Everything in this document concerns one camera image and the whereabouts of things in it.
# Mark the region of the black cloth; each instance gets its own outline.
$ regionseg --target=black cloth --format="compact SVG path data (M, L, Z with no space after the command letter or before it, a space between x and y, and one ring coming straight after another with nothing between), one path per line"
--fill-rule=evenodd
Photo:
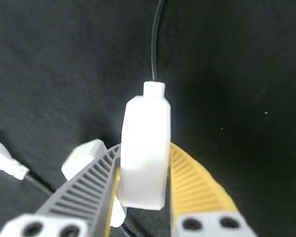
M151 78L156 3L0 0L0 141L53 188L74 147L119 143L125 103ZM169 0L158 67L172 141L259 236L296 237L296 0ZM0 172L0 229L45 200ZM168 205L126 222L170 235Z

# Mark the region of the black wire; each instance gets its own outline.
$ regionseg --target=black wire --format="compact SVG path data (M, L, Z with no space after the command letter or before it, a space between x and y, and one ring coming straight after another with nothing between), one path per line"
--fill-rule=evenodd
M119 228L123 231L123 233L127 237L137 237L137 235L135 235L133 232L131 232L131 230L128 229L128 227L125 224L122 224Z
M151 31L151 45L150 45L150 59L151 59L151 73L152 80L158 81L158 69L157 69L157 40L158 30L160 25L160 19L166 0L159 0L152 24Z
M24 179L30 181L32 184L34 184L35 187L37 187L42 193L46 194L48 197L52 196L54 194L54 190L49 188L47 184L44 184L37 175L35 174L29 174L27 173L24 177Z

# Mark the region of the screw hole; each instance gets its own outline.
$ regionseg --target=screw hole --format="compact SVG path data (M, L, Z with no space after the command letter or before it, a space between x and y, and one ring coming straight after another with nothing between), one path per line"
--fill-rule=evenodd
M27 225L23 231L23 236L25 237L33 237L40 233L41 229L43 228L42 223L40 222L33 222Z
M237 229L240 227L239 223L230 217L221 218L221 226L225 228Z
M202 229L202 224L198 220L188 218L183 221L183 228L185 230L198 231Z
M73 225L65 227L60 233L60 237L77 237L78 235L79 228Z

